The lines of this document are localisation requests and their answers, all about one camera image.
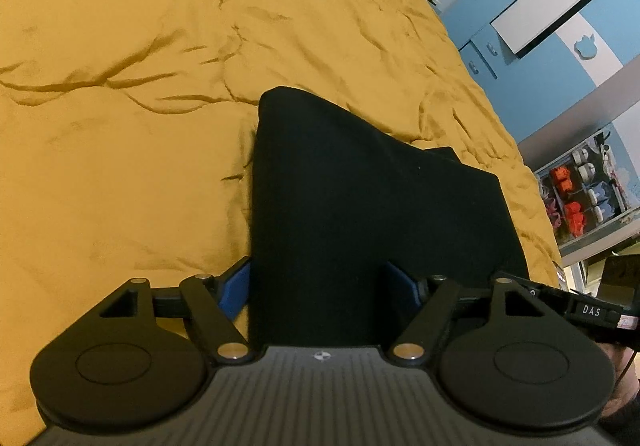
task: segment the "black fabric piece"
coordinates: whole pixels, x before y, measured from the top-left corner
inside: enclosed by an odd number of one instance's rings
[[[253,159],[250,341],[381,344],[380,268],[488,285],[528,278],[495,175],[420,150],[308,92],[260,99]]]
[[[640,394],[616,413],[600,419],[599,425],[622,446],[640,444]]]

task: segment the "ridged black surface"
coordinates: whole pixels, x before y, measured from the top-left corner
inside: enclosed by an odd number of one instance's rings
[[[551,438],[482,428],[448,406],[421,370],[376,349],[271,347],[257,363],[221,369],[192,406],[118,436],[47,429],[33,446],[612,445],[594,429]]]

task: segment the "wrinkled fabric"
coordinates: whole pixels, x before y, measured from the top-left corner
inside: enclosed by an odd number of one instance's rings
[[[535,178],[425,0],[0,0],[2,446],[43,428],[31,360],[89,307],[250,253],[256,105],[279,85],[495,173],[556,284]]]

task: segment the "wire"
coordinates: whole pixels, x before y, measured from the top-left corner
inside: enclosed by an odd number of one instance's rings
[[[631,365],[633,364],[634,359],[636,358],[636,354],[637,354],[637,353],[638,353],[638,352],[636,352],[636,351],[634,350],[634,353],[633,353],[633,355],[631,356],[631,359],[630,359],[630,360],[629,360],[629,362],[626,364],[625,369],[622,371],[622,374],[620,374],[620,377],[619,377],[619,378],[618,378],[618,380],[616,381],[616,384],[615,384],[615,385],[613,385],[613,389],[614,389],[614,390],[618,387],[618,385],[620,384],[620,381],[622,381],[622,378],[624,378],[624,377],[625,377],[625,374],[626,374],[626,372],[629,370],[629,368],[631,367]]]

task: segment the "round black pad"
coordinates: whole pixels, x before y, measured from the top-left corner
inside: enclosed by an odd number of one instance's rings
[[[202,386],[206,365],[186,339],[112,318],[63,334],[31,366],[31,387],[47,418],[82,432],[141,428],[176,412]]]
[[[566,322],[534,323],[543,319],[507,318],[455,339],[440,362],[443,389],[510,429],[547,432],[597,419],[612,390],[611,362]]]
[[[145,349],[128,343],[108,343],[83,352],[76,367],[88,381],[122,384],[148,371],[151,355]]]
[[[569,361],[560,351],[543,343],[512,343],[495,353],[495,366],[517,382],[544,384],[562,378]]]

